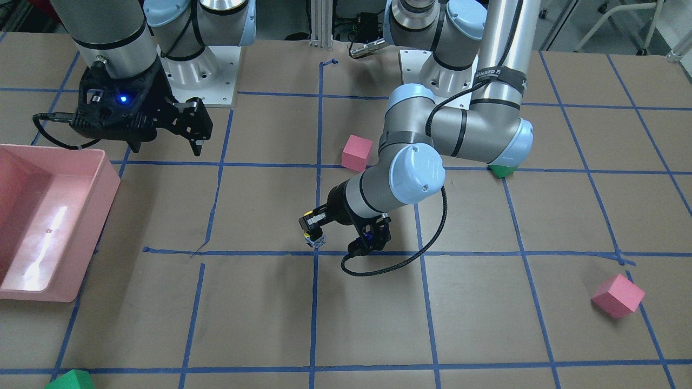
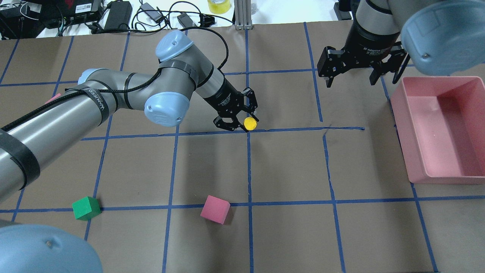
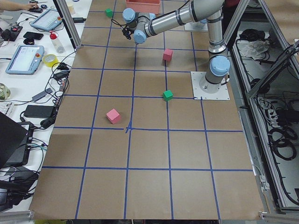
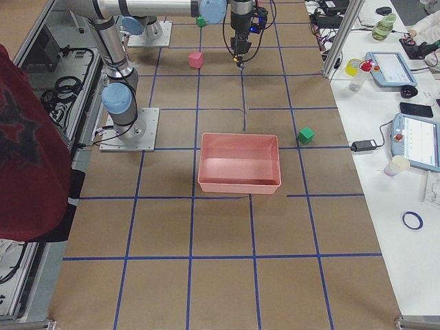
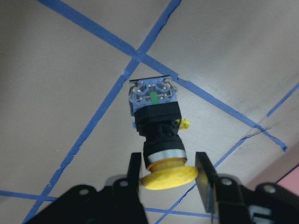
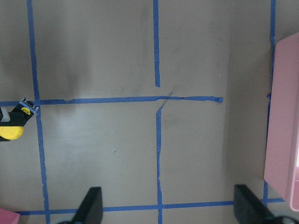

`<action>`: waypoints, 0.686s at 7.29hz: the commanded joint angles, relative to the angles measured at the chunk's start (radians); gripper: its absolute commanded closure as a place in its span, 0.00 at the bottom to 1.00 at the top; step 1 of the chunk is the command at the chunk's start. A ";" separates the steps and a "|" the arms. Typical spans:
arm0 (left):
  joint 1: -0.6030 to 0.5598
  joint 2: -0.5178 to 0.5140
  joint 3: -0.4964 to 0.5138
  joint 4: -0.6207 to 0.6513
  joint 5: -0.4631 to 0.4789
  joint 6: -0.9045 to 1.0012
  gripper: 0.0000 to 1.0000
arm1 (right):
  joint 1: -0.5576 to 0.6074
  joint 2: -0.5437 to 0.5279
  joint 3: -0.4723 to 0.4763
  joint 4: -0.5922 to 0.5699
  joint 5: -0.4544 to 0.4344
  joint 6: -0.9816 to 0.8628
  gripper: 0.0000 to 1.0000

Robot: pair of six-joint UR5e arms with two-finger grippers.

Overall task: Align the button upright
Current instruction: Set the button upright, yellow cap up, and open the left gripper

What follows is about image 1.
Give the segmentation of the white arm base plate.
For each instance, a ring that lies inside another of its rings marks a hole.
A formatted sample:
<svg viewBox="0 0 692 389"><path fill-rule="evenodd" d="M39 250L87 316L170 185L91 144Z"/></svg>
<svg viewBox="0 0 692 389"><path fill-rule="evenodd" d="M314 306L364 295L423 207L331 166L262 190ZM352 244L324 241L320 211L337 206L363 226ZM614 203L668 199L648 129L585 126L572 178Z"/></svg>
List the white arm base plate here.
<svg viewBox="0 0 692 389"><path fill-rule="evenodd" d="M430 51L400 50L403 84L417 83L427 87L435 94L437 104L472 87L477 63L475 56L470 68L450 70L438 64Z"/></svg>
<svg viewBox="0 0 692 389"><path fill-rule="evenodd" d="M235 96L241 53L240 46L207 46L194 59L161 59L161 62L171 92L180 103L199 98L208 108L230 108Z"/></svg>

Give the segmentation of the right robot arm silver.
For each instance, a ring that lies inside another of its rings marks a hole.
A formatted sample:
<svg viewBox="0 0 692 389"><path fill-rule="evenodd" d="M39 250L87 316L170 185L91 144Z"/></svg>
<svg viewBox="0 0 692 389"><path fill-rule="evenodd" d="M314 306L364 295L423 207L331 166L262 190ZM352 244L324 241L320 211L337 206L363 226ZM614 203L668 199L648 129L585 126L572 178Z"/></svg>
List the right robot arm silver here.
<svg viewBox="0 0 692 389"><path fill-rule="evenodd" d="M256 37L255 1L52 1L87 68L74 113L36 114L50 142L81 150L102 140L138 152L158 130L201 154L206 103L228 106L239 50Z"/></svg>

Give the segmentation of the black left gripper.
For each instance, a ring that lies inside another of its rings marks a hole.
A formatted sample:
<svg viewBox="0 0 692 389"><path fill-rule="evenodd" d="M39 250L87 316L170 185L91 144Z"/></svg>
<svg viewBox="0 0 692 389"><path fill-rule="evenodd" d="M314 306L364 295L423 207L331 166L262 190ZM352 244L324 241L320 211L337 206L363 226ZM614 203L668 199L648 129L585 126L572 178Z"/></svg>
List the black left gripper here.
<svg viewBox="0 0 692 389"><path fill-rule="evenodd" d="M305 234L321 234L322 227L331 222L352 226L357 232L357 237L348 245L349 254L370 254L373 251L382 251L391 241L391 219L386 214L363 218L356 215L347 204L341 206L323 204L313 210L324 212L326 218L321 222L324 215L304 215L298 220L302 231Z"/></svg>

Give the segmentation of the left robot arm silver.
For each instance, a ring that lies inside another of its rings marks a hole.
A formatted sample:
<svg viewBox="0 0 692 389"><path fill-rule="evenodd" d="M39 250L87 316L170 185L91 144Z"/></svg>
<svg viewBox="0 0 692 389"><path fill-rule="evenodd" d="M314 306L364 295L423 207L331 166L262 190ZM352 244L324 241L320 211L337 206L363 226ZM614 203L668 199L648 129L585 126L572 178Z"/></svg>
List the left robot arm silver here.
<svg viewBox="0 0 692 389"><path fill-rule="evenodd" d="M389 97L378 162L329 192L299 224L320 247L322 226L356 228L357 254L389 241L385 215L440 192L442 157L517 167L533 144L521 118L539 1L388 1L384 38L393 46L430 51L442 73L477 69L456 93L440 79L398 86Z"/></svg>

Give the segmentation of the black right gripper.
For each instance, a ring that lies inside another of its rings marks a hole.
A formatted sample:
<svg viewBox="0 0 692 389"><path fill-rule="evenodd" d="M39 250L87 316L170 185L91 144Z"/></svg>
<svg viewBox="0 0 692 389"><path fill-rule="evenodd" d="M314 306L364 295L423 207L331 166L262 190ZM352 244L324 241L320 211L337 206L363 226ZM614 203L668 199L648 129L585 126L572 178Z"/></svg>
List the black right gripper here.
<svg viewBox="0 0 692 389"><path fill-rule="evenodd" d="M151 142L158 129L187 139L193 155L200 157L210 140L213 122L202 99L180 103L171 93L159 59L133 77L115 79L106 70L106 57L97 57L79 84L76 113L70 126L88 139L120 140L138 152Z"/></svg>

